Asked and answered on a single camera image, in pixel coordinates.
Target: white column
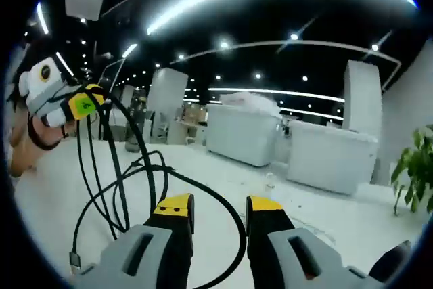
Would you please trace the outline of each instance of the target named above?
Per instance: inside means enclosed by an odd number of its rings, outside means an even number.
[[[131,105],[133,93],[134,93],[134,86],[126,85],[124,87],[121,102],[125,108],[128,108]]]
[[[379,69],[373,64],[349,60],[344,75],[343,129],[380,138],[382,91]]]
[[[165,115],[168,123],[175,118],[176,109],[182,107],[187,82],[186,74],[170,68],[154,74],[147,97],[147,109],[155,111],[154,131],[162,123],[160,113]]]

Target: person's arm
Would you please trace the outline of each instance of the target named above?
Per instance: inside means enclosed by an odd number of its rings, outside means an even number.
[[[64,126],[65,132],[71,132],[75,123],[69,123]],[[38,141],[34,141],[30,136],[33,128]],[[12,177],[19,177],[23,172],[32,166],[35,166],[37,160],[47,151],[54,149],[56,144],[63,138],[61,127],[47,127],[40,119],[33,117],[25,120],[24,132],[22,132],[17,144],[13,147],[9,172]]]

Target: cable connector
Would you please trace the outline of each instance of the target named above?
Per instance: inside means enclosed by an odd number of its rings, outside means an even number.
[[[72,274],[77,274],[81,270],[81,259],[77,253],[69,252],[69,264]]]

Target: black ceiling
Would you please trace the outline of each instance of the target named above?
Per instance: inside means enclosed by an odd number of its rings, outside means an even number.
[[[101,13],[123,0],[104,0]],[[221,39],[230,44],[286,40],[291,32],[305,28],[300,38],[370,48],[389,33],[380,51],[400,60],[405,71],[428,37],[431,7],[428,0],[415,0],[414,9],[402,0],[209,0],[179,16],[166,27],[147,35],[146,28],[162,10],[177,0],[130,0],[101,17],[98,22],[80,23],[66,16],[64,0],[41,0],[50,34],[58,41],[71,69],[83,76],[84,61],[98,80],[110,61],[94,60],[109,51],[116,60],[129,44],[138,43],[128,57],[119,81],[130,78],[134,86],[148,89],[155,63],[171,67],[194,78],[188,98],[199,95],[206,104],[215,93],[209,87],[281,89],[341,97],[347,61],[364,60],[378,66],[382,83],[396,64],[364,53],[319,45],[251,46],[232,49],[170,64],[186,56],[217,49]],[[41,34],[39,24],[29,28],[29,40]],[[260,71],[263,78],[254,78]],[[284,107],[337,115],[335,102],[276,95]]]

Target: table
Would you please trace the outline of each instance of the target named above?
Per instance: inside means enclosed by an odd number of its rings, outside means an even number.
[[[94,141],[99,177],[104,185],[114,181],[108,143]],[[319,237],[332,245],[345,265],[368,272],[387,250],[403,240],[416,240],[423,221],[401,207],[394,217],[394,197],[388,187],[362,185],[356,196],[331,194],[286,181],[284,165],[254,168],[207,152],[202,146],[148,145],[160,150],[168,166],[222,194],[241,214],[250,194],[262,194],[270,180],[275,185],[274,199],[285,208],[296,225],[307,224]],[[124,143],[116,143],[122,169],[138,158],[127,152]],[[96,183],[89,146],[83,141],[85,170],[93,191]],[[158,157],[152,162],[158,164]],[[163,184],[162,173],[155,173],[157,198]],[[149,198],[145,173],[125,181],[131,225],[143,223],[149,216]],[[212,197],[170,176],[168,195],[193,193],[196,201],[194,256],[188,288],[195,288],[221,274],[232,262],[239,244],[229,213]],[[108,207],[111,210],[111,192]],[[76,140],[63,141],[43,157],[35,172],[25,173],[16,187],[16,201],[22,218],[47,260],[64,277],[70,276],[68,253],[80,212],[89,195],[85,189],[76,154]],[[92,206],[78,235],[78,253],[83,265],[97,263],[101,251],[112,241],[106,222]],[[253,288],[246,257],[237,270],[218,288]]]

